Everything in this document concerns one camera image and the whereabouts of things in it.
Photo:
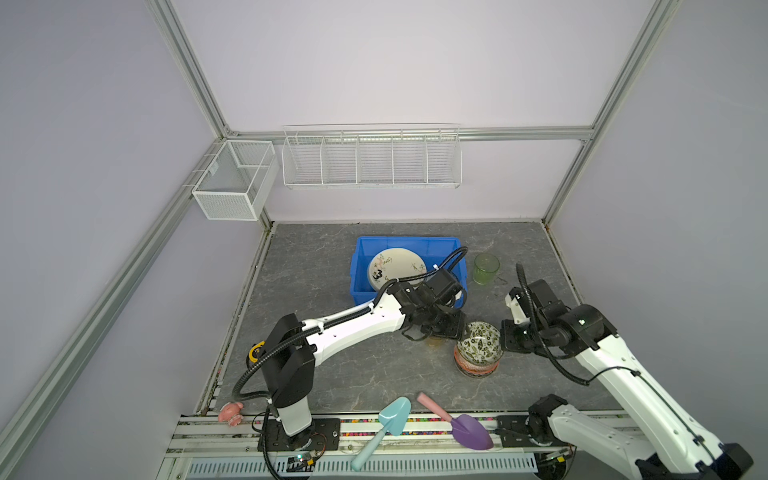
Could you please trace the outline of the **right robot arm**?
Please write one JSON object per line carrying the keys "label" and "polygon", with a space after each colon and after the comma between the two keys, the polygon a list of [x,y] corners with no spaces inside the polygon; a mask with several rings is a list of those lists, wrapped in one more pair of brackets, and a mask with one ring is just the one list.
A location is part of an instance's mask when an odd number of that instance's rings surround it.
{"label": "right robot arm", "polygon": [[544,281],[529,283],[522,264],[516,274],[503,341],[546,358],[577,385],[603,385],[643,435],[618,432],[555,394],[529,407],[516,434],[540,446],[570,444],[628,479],[741,479],[753,467],[743,446],[722,442],[674,400],[598,309],[567,307]]}

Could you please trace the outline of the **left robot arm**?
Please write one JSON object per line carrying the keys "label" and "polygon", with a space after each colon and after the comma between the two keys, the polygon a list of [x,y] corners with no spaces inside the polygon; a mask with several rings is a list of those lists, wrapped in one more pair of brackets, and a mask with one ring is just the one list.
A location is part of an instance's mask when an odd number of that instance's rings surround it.
{"label": "left robot arm", "polygon": [[269,458],[270,417],[274,416],[291,449],[311,444],[319,433],[308,395],[315,370],[333,355],[372,337],[399,331],[407,340],[457,339],[464,326],[460,301],[467,290],[453,269],[468,252],[461,246],[433,270],[388,280],[374,298],[329,316],[280,318],[264,345],[232,388],[232,400],[267,402],[259,433],[270,475],[280,477]]}

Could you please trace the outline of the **cream floral plate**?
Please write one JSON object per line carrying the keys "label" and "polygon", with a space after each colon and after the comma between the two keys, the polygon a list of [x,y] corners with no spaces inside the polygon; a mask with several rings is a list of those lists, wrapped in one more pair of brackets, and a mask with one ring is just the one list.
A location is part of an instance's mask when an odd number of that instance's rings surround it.
{"label": "cream floral plate", "polygon": [[379,290],[387,281],[421,275],[427,272],[424,260],[405,248],[389,248],[376,254],[370,261],[367,277],[370,286]]}

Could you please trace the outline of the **red patterned bowl underneath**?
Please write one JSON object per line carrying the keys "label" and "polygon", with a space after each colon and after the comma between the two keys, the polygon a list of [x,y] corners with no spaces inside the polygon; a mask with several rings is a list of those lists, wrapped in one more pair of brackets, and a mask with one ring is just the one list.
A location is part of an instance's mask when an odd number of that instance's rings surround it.
{"label": "red patterned bowl underneath", "polygon": [[493,374],[499,367],[501,360],[498,359],[487,365],[475,364],[462,356],[462,354],[455,349],[453,352],[454,363],[458,370],[463,374],[471,378],[484,378]]}

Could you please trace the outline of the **black white leaf bowl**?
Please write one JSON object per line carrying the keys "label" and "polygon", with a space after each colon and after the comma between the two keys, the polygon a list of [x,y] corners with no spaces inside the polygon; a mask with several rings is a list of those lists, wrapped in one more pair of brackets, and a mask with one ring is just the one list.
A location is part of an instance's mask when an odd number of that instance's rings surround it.
{"label": "black white leaf bowl", "polygon": [[472,365],[494,364],[503,355],[501,332],[488,322],[470,322],[465,325],[464,332],[456,344],[456,350],[461,358]]}

